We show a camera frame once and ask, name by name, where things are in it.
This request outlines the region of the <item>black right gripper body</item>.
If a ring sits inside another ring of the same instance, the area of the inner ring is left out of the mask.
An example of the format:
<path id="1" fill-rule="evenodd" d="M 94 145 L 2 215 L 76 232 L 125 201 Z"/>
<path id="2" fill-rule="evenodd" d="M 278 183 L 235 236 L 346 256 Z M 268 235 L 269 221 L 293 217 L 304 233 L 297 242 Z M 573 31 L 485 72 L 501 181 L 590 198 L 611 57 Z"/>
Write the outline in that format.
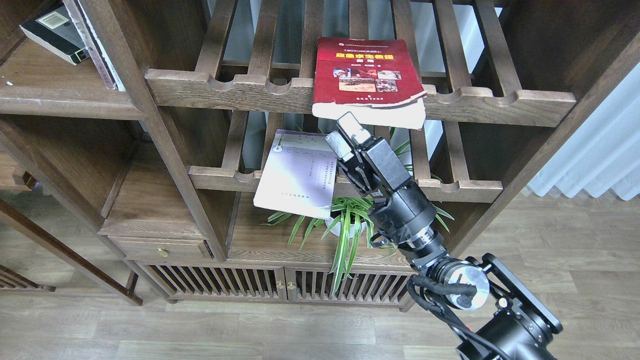
<path id="1" fill-rule="evenodd" d="M 370 243 L 379 248 L 391 242 L 406 256 L 445 256 L 442 235 L 431 228 L 435 214 L 434 205 L 409 181 L 386 198 L 375 200 L 368 210 L 378 228 Z"/>

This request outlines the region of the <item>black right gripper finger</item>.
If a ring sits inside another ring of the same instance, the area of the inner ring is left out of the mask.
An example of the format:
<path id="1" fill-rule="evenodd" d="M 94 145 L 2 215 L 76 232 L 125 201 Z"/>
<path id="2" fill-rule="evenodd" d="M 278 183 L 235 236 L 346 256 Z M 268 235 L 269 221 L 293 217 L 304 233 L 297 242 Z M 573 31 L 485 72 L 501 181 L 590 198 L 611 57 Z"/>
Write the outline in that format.
<path id="1" fill-rule="evenodd" d="M 364 147 L 365 141 L 374 137 L 361 126 L 352 112 L 343 114 L 336 121 L 336 124 L 336 132 L 339 132 L 354 149 Z M 376 158 L 375 162 L 378 164 L 381 176 L 381 193 L 394 193 L 401 187 L 407 186 L 412 178 L 392 150 L 389 142 L 383 137 L 377 137 L 377 139 L 379 142 L 373 146 L 370 154 Z"/>
<path id="2" fill-rule="evenodd" d="M 380 198 L 381 175 L 377 158 L 370 154 L 370 150 L 379 142 L 377 137 L 371 136 L 365 141 L 365 146 L 352 148 L 340 132 L 333 131 L 326 136 L 326 141 L 336 153 L 343 173 L 359 194 L 363 198 Z"/>

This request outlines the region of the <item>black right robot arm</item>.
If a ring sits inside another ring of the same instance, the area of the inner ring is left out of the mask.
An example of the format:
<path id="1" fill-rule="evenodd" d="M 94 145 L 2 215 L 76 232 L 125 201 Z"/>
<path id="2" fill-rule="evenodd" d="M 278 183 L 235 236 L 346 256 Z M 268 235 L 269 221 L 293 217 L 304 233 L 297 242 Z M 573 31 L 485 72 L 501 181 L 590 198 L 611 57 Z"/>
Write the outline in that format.
<path id="1" fill-rule="evenodd" d="M 327 143 L 340 168 L 374 203 L 375 248 L 392 243 L 415 274 L 407 293 L 446 323 L 461 340 L 463 360 L 551 360 L 547 345 L 561 322 L 496 256 L 482 260 L 450 256 L 434 230 L 437 210 L 414 182 L 388 141 L 374 137 L 350 113 L 337 121 Z"/>

